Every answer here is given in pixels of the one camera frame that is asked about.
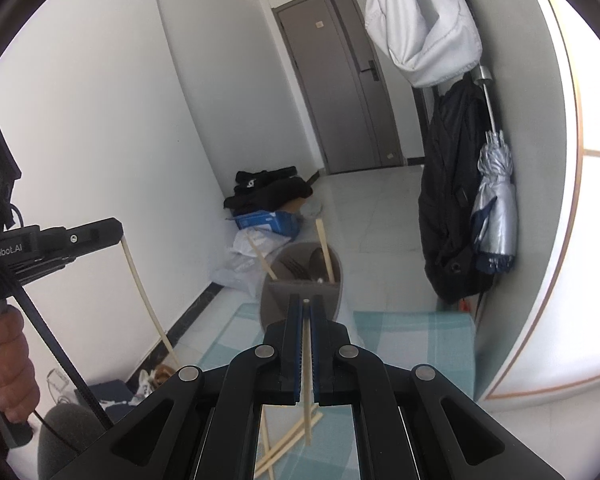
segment door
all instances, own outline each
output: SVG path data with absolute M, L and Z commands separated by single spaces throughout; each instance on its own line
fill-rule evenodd
M 329 173 L 400 166 L 378 60 L 353 0 L 303 0 L 278 19 Z

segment blue box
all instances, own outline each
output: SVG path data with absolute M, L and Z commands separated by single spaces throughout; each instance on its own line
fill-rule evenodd
M 270 229 L 275 233 L 290 238 L 296 238 L 300 232 L 298 217 L 286 211 L 255 211 L 246 215 L 234 217 L 238 229 L 245 227 L 259 227 L 261 229 Z

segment white hanging fabric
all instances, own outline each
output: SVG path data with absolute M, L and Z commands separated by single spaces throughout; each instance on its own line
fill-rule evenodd
M 482 55 L 465 0 L 366 0 L 365 28 L 415 87 L 461 75 Z

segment finger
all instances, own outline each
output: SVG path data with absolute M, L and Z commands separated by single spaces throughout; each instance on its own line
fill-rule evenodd
M 29 360 L 29 346 L 23 334 L 0 345 L 0 388 L 11 383 Z
M 33 363 L 27 361 L 24 370 L 6 386 L 0 388 L 0 411 L 16 408 L 36 384 Z
M 14 306 L 9 305 L 7 312 L 0 316 L 0 345 L 16 339 L 22 334 L 24 319 Z
M 15 407 L 4 412 L 7 420 L 13 424 L 25 422 L 36 406 L 40 402 L 40 389 L 36 384 L 26 395 L 26 397 Z

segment black baseboard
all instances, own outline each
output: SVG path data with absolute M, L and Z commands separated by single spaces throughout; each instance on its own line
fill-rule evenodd
M 420 166 L 421 164 L 424 164 L 423 156 L 414 156 L 407 159 L 407 166 Z
M 198 318 L 202 311 L 208 307 L 209 303 L 218 295 L 224 287 L 217 283 L 211 283 L 198 298 L 191 303 L 191 306 L 185 311 L 182 316 L 167 330 L 167 338 L 172 346 L 176 346 L 180 338 L 189 329 L 193 322 Z M 142 361 L 138 369 L 131 375 L 126 382 L 126 386 L 135 393 L 138 390 L 138 376 L 141 370 L 150 372 L 159 365 L 169 354 L 167 347 L 160 341 L 149 355 Z
M 318 180 L 320 178 L 320 170 L 316 171 L 314 174 L 312 174 L 312 176 L 309 177 L 309 180 L 307 180 L 307 184 L 309 184 L 309 186 L 312 186 L 313 184 L 315 184 L 315 181 Z

